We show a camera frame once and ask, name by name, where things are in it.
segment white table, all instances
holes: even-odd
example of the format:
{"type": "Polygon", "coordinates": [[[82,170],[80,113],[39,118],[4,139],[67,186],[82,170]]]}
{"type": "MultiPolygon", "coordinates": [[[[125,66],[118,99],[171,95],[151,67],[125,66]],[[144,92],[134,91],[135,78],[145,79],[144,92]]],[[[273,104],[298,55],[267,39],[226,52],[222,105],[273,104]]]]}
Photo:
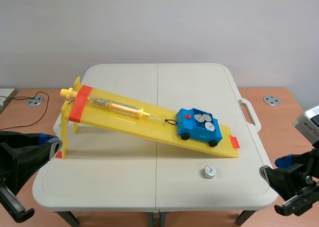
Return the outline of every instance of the white table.
{"type": "MultiPolygon", "coordinates": [[[[259,175],[259,167],[271,166],[257,134],[260,123],[224,66],[103,64],[90,68],[82,83],[171,110],[208,111],[231,128],[241,148],[237,159],[218,158],[82,125],[69,133],[67,158],[45,165],[33,184],[35,200],[71,225],[70,211],[249,210],[241,225],[277,198],[259,175]],[[241,102],[255,125],[246,122],[241,102]],[[206,165],[216,167],[213,179],[202,176],[206,165]]],[[[54,130],[59,135],[59,121],[54,130]]]]}

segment metal cap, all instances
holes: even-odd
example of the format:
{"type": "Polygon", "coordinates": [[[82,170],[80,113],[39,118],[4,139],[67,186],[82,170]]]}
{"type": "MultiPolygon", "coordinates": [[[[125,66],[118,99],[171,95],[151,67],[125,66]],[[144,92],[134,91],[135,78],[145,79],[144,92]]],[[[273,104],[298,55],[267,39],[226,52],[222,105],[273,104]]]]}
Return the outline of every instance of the metal cap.
{"type": "Polygon", "coordinates": [[[212,166],[206,166],[204,169],[204,176],[208,179],[214,178],[216,175],[216,169],[212,166]]]}

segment toy car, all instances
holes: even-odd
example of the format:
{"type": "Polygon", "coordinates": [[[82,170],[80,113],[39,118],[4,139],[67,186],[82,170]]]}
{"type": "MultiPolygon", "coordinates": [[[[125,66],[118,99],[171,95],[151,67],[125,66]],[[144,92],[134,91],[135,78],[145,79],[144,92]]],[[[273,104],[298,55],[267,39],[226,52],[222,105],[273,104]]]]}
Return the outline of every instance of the toy car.
{"type": "Polygon", "coordinates": [[[177,135],[183,140],[194,139],[215,147],[223,138],[217,119],[198,109],[181,109],[176,114],[177,135]]]}

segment black string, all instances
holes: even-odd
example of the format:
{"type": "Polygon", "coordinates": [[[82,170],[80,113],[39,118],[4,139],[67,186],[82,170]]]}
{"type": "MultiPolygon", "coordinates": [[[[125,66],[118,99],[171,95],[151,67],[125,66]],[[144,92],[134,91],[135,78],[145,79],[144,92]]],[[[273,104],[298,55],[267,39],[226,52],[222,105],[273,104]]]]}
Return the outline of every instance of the black string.
{"type": "Polygon", "coordinates": [[[44,113],[43,113],[42,117],[40,117],[40,119],[39,119],[38,121],[35,121],[34,123],[29,124],[29,125],[12,126],[12,127],[7,127],[7,128],[2,128],[2,129],[0,129],[0,130],[6,130],[6,129],[16,128],[16,127],[28,127],[28,126],[32,126],[32,125],[36,124],[37,122],[39,122],[39,121],[40,121],[40,120],[44,117],[44,115],[46,114],[46,111],[48,110],[48,106],[49,106],[49,99],[50,99],[49,94],[47,94],[47,93],[45,93],[45,92],[37,92],[37,93],[34,95],[34,97],[33,97],[33,98],[24,97],[23,99],[16,99],[16,98],[21,98],[21,97],[23,97],[23,96],[21,96],[21,97],[16,97],[16,98],[10,98],[10,99],[14,99],[14,100],[35,99],[35,96],[36,96],[37,94],[40,94],[40,93],[41,93],[41,94],[46,94],[46,95],[48,96],[48,101],[46,102],[46,108],[45,108],[45,111],[44,111],[44,113]]]}
{"type": "Polygon", "coordinates": [[[32,97],[26,97],[26,96],[19,96],[19,97],[10,98],[10,97],[6,97],[6,96],[0,95],[0,97],[2,97],[2,98],[7,98],[7,99],[8,99],[8,100],[5,100],[3,103],[9,102],[9,101],[11,101],[11,100],[34,99],[34,98],[32,98],[32,97]]]}
{"type": "Polygon", "coordinates": [[[173,119],[165,119],[165,122],[171,124],[171,125],[177,125],[177,121],[176,120],[173,120],[173,119]]]}

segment wooden tabletop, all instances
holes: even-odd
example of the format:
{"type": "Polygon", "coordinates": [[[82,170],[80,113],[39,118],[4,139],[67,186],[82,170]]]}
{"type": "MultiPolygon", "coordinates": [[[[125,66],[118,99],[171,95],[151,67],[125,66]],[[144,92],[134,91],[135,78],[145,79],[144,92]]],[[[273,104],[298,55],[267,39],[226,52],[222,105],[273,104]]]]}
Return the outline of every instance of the wooden tabletop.
{"type": "MultiPolygon", "coordinates": [[[[28,89],[20,91],[17,96],[33,97],[38,91],[49,94],[49,105],[45,116],[38,123],[29,127],[19,127],[8,129],[24,133],[43,132],[55,134],[53,125],[60,113],[60,108],[64,99],[60,97],[58,89],[28,89]]],[[[281,156],[288,154],[304,153],[311,150],[310,143],[292,125],[303,110],[298,105],[292,94],[285,88],[260,88],[240,89],[243,98],[248,99],[261,122],[262,129],[259,136],[263,142],[265,150],[274,164],[274,161],[281,156]],[[281,100],[279,106],[270,106],[264,103],[264,95],[274,95],[281,100]]],[[[26,100],[12,101],[8,107],[0,114],[0,129],[29,125],[37,121],[46,108],[47,96],[44,97],[44,104],[36,107],[28,107],[26,100]]],[[[35,208],[34,217],[22,224],[16,224],[8,213],[0,206],[0,227],[68,227],[68,224],[57,214],[41,208],[33,199],[32,183],[34,176],[26,183],[18,194],[18,198],[26,208],[35,208]]],[[[276,204],[281,204],[283,200],[278,198],[276,204]]],[[[314,227],[319,225],[319,203],[300,217],[283,217],[275,213],[273,206],[255,213],[243,226],[245,227],[314,227]]],[[[175,212],[167,215],[167,227],[234,227],[234,221],[240,211],[217,211],[217,212],[175,212]]],[[[82,227],[146,227],[146,216],[142,213],[119,213],[119,212],[76,212],[82,227]]]]}

